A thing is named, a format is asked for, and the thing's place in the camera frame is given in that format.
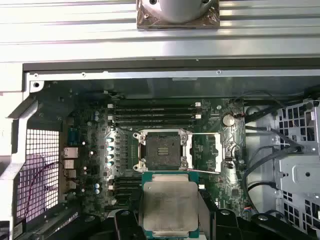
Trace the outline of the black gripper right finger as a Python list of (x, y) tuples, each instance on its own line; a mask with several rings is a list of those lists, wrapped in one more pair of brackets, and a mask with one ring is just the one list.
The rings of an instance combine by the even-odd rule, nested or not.
[(199, 228), (208, 240), (310, 240), (312, 237), (274, 217), (260, 213), (249, 221), (218, 208), (207, 190), (198, 192)]

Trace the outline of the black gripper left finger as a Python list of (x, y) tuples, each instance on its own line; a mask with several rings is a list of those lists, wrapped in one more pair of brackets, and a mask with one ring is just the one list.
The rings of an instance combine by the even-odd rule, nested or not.
[(81, 214), (71, 223), (49, 236), (48, 240), (145, 240), (137, 220), (142, 191), (129, 198), (128, 208), (119, 209), (113, 217), (101, 220), (97, 215)]

